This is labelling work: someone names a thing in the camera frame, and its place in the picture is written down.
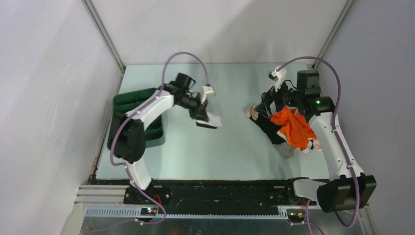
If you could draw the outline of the white underwear black trim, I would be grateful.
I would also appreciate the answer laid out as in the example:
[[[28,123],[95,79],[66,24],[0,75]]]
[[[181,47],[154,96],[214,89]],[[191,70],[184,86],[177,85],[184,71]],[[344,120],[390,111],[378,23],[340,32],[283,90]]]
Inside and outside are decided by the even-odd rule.
[[[207,112],[207,121],[196,120],[196,125],[209,129],[217,129],[222,127],[222,119],[219,115]]]

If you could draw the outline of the orange underwear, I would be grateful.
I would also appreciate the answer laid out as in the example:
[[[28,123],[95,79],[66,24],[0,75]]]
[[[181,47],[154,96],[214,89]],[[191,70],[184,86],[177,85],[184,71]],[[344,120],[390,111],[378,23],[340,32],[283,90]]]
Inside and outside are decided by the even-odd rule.
[[[304,153],[315,149],[314,143],[318,140],[317,136],[297,108],[284,106],[272,115],[270,121],[280,126],[277,134],[292,148],[299,149]]]

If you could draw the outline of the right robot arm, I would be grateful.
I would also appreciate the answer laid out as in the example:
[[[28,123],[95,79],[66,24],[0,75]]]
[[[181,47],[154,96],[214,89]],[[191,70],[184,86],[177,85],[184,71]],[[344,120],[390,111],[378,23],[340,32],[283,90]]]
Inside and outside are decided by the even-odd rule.
[[[285,190],[285,200],[292,205],[304,198],[317,202],[324,212],[363,208],[377,183],[366,175],[353,157],[340,128],[336,104],[328,96],[321,96],[320,76],[315,70],[300,70],[297,84],[286,84],[286,69],[275,68],[269,78],[275,85],[261,95],[255,107],[261,116],[271,118],[271,104],[277,112],[292,107],[305,119],[320,144],[328,169],[328,182],[295,179]]]

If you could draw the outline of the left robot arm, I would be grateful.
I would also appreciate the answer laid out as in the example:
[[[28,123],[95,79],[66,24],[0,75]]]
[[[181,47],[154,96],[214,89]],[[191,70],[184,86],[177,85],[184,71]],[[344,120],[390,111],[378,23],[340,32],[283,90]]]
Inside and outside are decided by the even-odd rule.
[[[110,161],[114,166],[124,166],[127,175],[137,189],[136,198],[143,204],[154,200],[155,191],[149,187],[152,177],[146,168],[143,155],[146,150],[145,131],[165,111],[180,106],[189,110],[190,117],[198,125],[209,126],[212,120],[206,111],[208,96],[215,90],[209,84],[202,86],[196,96],[190,92],[194,79],[179,73],[175,80],[162,83],[141,105],[127,111],[113,114],[108,136]]]

